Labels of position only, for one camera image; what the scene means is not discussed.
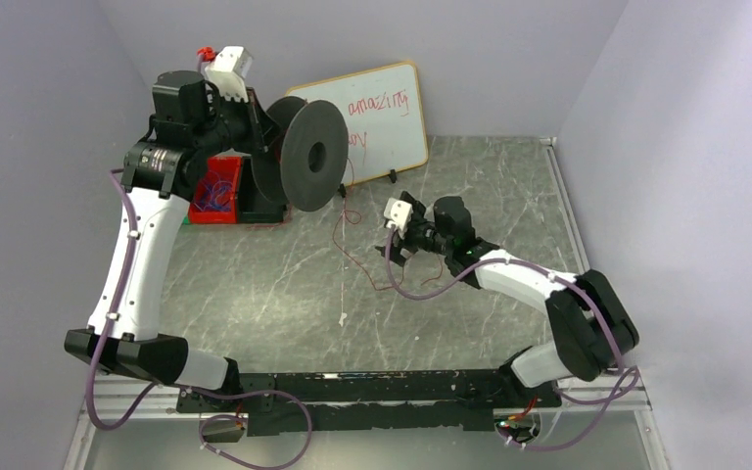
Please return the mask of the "black perforated cable spool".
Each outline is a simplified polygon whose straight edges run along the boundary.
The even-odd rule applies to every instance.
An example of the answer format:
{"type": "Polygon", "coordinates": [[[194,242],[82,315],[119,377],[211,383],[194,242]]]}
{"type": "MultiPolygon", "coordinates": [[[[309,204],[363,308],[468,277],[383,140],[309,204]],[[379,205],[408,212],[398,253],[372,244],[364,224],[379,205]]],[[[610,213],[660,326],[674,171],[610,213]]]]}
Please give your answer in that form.
{"type": "Polygon", "coordinates": [[[276,100],[266,114],[278,126],[269,150],[252,158],[253,179],[271,203],[302,212],[322,209],[342,184],[348,127],[337,106],[298,96],[276,100]]]}

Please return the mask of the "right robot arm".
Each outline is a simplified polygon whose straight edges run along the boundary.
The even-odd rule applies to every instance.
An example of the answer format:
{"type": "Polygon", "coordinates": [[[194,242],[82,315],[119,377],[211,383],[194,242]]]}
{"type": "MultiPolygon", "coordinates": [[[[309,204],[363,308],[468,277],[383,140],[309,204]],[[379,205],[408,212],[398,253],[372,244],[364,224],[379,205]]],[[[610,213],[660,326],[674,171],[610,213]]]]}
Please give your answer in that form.
{"type": "Polygon", "coordinates": [[[639,335],[607,277],[595,270],[562,272],[517,258],[480,237],[459,196],[439,198],[430,209],[402,192],[388,200],[386,261],[406,263],[419,251],[441,257],[454,282],[509,297],[543,314],[550,341],[528,347],[502,369],[516,384],[534,388],[575,377],[590,382],[609,369],[624,371],[625,353],[639,335]]]}

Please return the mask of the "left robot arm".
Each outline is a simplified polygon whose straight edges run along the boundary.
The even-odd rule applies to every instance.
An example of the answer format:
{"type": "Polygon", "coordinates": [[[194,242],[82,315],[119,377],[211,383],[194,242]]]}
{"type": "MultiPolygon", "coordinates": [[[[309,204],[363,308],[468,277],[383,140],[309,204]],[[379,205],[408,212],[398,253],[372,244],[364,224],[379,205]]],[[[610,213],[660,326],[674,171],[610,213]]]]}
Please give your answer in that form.
{"type": "Polygon", "coordinates": [[[123,214],[101,299],[65,349],[94,372],[240,393],[237,362],[161,333],[160,308],[170,251],[210,158],[260,141],[255,96],[238,72],[178,70],[158,77],[152,98],[148,130],[123,159],[123,214]]]}

